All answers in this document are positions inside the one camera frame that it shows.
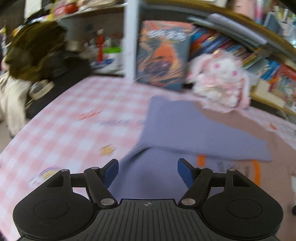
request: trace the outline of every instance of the stuffed animal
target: stuffed animal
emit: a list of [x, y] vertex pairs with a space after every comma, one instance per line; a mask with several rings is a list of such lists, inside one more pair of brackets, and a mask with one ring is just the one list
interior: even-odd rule
[[217, 50], [191, 62], [193, 92], [228, 108], [243, 109], [250, 104], [249, 80], [242, 62], [232, 54]]

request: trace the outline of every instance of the white plush bunny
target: white plush bunny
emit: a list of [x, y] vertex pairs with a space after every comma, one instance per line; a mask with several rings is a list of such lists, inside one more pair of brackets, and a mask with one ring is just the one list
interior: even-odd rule
[[193, 92], [228, 108], [249, 106], [249, 80], [242, 62], [233, 55], [217, 50], [201, 55], [191, 63]]

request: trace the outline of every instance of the book cover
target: book cover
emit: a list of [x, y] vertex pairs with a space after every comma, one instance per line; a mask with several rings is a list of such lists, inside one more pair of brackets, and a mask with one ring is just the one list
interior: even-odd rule
[[249, 63], [243, 65], [243, 68], [244, 69], [248, 69], [249, 67], [253, 66], [255, 63], [257, 63], [261, 59], [262, 59], [262, 56], [257, 56], [252, 61], [250, 61]]
[[275, 74], [275, 78], [277, 81], [271, 84], [270, 91], [285, 102], [294, 102], [296, 97], [296, 71], [282, 65]]
[[186, 78], [192, 31], [191, 23], [143, 21], [137, 55], [137, 81], [180, 90]]

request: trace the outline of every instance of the purple towel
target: purple towel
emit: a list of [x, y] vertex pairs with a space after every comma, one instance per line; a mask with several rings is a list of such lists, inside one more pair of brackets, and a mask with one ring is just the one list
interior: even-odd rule
[[206, 118], [193, 102], [151, 99], [139, 143], [120, 162], [109, 190], [120, 201], [167, 199], [176, 201], [187, 191], [177, 170], [185, 158], [196, 166], [196, 156], [207, 156], [207, 167], [225, 172], [235, 159], [270, 161], [265, 141]]

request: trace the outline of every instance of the book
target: book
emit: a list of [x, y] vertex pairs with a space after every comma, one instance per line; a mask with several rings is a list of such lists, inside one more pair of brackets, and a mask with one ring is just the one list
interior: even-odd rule
[[266, 71], [266, 73], [262, 75], [260, 78], [266, 81], [270, 81], [280, 67], [281, 67], [280, 63], [274, 60], [269, 60], [269, 68]]
[[251, 72], [257, 76], [262, 76], [268, 71], [269, 62], [267, 59], [261, 58], [257, 63], [250, 66], [248, 69], [248, 72]]
[[222, 45], [219, 47], [219, 49], [226, 49], [226, 48], [228, 48], [229, 46], [231, 46], [231, 45], [233, 45], [233, 44], [234, 44], [234, 42], [233, 42], [232, 40], [229, 40], [229, 41], [227, 41], [226, 43], [222, 44]]
[[204, 51], [209, 47], [211, 46], [213, 43], [215, 43], [218, 38], [220, 37], [221, 34], [219, 33], [216, 33], [214, 34], [213, 36], [209, 37], [206, 41], [204, 41], [203, 43], [201, 43], [199, 46], [199, 48], [193, 52], [191, 55], [190, 55], [190, 59], [193, 59], [201, 54], [204, 53]]
[[193, 25], [173, 21], [143, 21], [137, 54], [136, 80], [181, 90]]
[[237, 50], [233, 51], [232, 54], [235, 56], [235, 57], [238, 57], [238, 56], [243, 56], [243, 54], [247, 52], [247, 49], [245, 47], [240, 47], [238, 48]]
[[200, 28], [196, 33], [194, 33], [191, 37], [191, 43], [195, 40], [199, 39], [202, 35], [204, 35], [208, 30], [206, 28]]
[[236, 45], [237, 45], [237, 42], [232, 41], [232, 43], [229, 46], [225, 47], [224, 50], [228, 52], [231, 48], [233, 48]]
[[226, 36], [219, 36], [213, 44], [211, 44], [203, 51], [203, 53], [212, 53], [228, 40], [229, 38]]
[[275, 81], [271, 84], [270, 91], [288, 103], [296, 100], [296, 71], [282, 65], [275, 74]]
[[228, 48], [226, 51], [229, 52], [229, 53], [233, 53], [233, 52], [239, 50], [242, 47], [243, 46], [241, 44], [235, 44], [235, 45], [231, 46], [230, 48]]
[[266, 19], [263, 24], [264, 27], [269, 29], [270, 31], [275, 32], [276, 34], [280, 35], [283, 32], [282, 27], [278, 23], [276, 16], [272, 12], [268, 12]]
[[251, 53], [248, 52], [248, 51], [246, 51], [246, 52], [243, 52], [243, 53], [239, 56], [239, 58], [240, 58], [241, 61], [243, 61], [243, 60], [245, 60], [246, 58], [248, 58], [250, 55], [251, 55]]
[[257, 55], [255, 53], [251, 53], [246, 59], [242, 61], [243, 67], [247, 64], [249, 64], [252, 60], [257, 58]]
[[261, 59], [262, 59], [261, 56], [256, 56], [252, 61], [250, 61], [249, 63], [245, 64], [245, 65], [243, 66], [243, 68], [244, 68], [244, 69], [247, 69], [247, 68], [253, 66], [253, 65], [254, 65], [255, 63], [257, 63], [258, 61], [260, 61]]
[[190, 45], [190, 54], [194, 53], [195, 51], [199, 50], [201, 47], [201, 44], [205, 42], [208, 38], [213, 36], [215, 34], [214, 30], [208, 30], [203, 35], [201, 35], [198, 39], [196, 39], [194, 42]]

